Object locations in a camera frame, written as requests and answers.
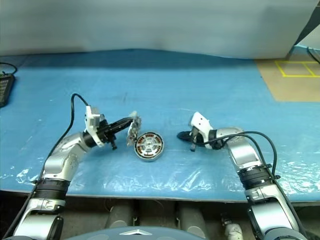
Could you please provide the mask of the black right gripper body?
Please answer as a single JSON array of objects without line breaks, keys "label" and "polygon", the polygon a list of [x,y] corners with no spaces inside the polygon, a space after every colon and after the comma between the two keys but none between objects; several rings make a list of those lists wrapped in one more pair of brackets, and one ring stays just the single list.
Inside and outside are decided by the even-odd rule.
[{"label": "black right gripper body", "polygon": [[198,146],[200,146],[200,147],[203,146],[203,142],[199,142],[199,141],[198,141],[198,136],[199,136],[199,135],[202,136],[202,135],[200,134],[199,129],[196,128],[196,127],[193,127],[193,128],[191,129],[191,131],[190,131],[190,142],[191,142],[190,150],[191,150],[192,152],[195,152],[195,151],[196,151],[196,148],[197,148]]}]

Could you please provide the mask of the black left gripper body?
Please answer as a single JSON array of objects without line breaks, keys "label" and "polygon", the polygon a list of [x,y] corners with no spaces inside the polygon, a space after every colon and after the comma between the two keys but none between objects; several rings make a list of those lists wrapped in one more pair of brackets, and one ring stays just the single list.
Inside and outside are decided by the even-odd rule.
[{"label": "black left gripper body", "polygon": [[116,136],[111,131],[111,127],[108,124],[106,119],[100,121],[100,123],[99,123],[98,137],[102,141],[102,143],[110,144],[112,150],[116,150],[117,149],[117,146],[116,146],[116,143],[115,143]]}]

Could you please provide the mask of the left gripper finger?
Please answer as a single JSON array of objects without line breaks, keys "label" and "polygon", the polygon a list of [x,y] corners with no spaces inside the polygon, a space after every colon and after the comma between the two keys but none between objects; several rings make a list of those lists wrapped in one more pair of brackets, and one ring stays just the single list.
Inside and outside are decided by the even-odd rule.
[{"label": "left gripper finger", "polygon": [[114,134],[128,128],[132,122],[114,122],[112,124],[112,132]]},{"label": "left gripper finger", "polygon": [[133,122],[133,117],[124,117],[122,119],[119,119],[113,123],[111,123],[109,126],[111,128],[128,128],[131,123]]}]

